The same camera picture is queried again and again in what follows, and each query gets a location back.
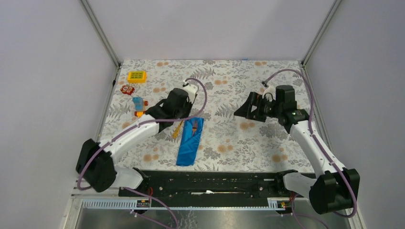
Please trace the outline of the wooden fork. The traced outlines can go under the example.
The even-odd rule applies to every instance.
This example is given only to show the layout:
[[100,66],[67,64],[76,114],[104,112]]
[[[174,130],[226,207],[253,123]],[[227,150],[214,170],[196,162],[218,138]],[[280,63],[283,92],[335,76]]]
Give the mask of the wooden fork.
[[194,120],[192,125],[192,136],[195,136],[197,134],[198,128],[199,128],[199,121],[196,119]]

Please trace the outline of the wooden spoon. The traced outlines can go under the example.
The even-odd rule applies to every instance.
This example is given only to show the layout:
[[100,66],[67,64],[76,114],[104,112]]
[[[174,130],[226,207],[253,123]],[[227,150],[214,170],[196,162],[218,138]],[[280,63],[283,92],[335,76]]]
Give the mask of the wooden spoon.
[[176,139],[176,138],[179,136],[179,133],[180,133],[182,124],[183,124],[183,121],[180,121],[179,124],[178,124],[178,126],[175,128],[175,130],[174,130],[174,132],[173,132],[173,134],[172,134],[172,138],[173,138],[173,139]]

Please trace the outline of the blue cloth napkin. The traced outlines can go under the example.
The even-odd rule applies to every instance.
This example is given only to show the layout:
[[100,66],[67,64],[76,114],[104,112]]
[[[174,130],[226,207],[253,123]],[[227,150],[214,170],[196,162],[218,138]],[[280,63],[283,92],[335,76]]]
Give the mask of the blue cloth napkin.
[[[199,121],[199,128],[197,134],[192,136],[192,125],[196,119]],[[177,166],[186,167],[194,165],[201,140],[203,124],[204,119],[201,117],[195,117],[184,122],[181,143],[176,160]]]

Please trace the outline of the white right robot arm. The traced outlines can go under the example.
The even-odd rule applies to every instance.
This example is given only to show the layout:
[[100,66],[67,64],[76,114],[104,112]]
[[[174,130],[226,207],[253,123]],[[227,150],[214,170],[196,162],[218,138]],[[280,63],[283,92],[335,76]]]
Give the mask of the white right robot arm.
[[309,114],[304,109],[298,109],[295,90],[291,85],[277,86],[275,93],[260,95],[251,92],[234,115],[259,122],[276,118],[299,144],[312,165],[315,178],[296,170],[279,172],[274,183],[276,194],[285,197],[294,192],[308,198],[318,214],[357,209],[359,173],[356,169],[347,169],[326,147],[311,127]]

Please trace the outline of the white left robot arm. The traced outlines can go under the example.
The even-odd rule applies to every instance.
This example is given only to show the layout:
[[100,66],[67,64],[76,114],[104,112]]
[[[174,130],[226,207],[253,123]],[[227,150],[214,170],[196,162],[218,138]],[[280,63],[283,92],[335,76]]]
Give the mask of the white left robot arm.
[[136,196],[146,194],[148,184],[140,172],[118,167],[117,163],[136,145],[188,117],[197,92],[197,86],[191,84],[174,88],[167,98],[149,107],[135,123],[114,138],[99,142],[86,140],[75,168],[79,179],[85,180],[98,193],[110,187],[128,187]]

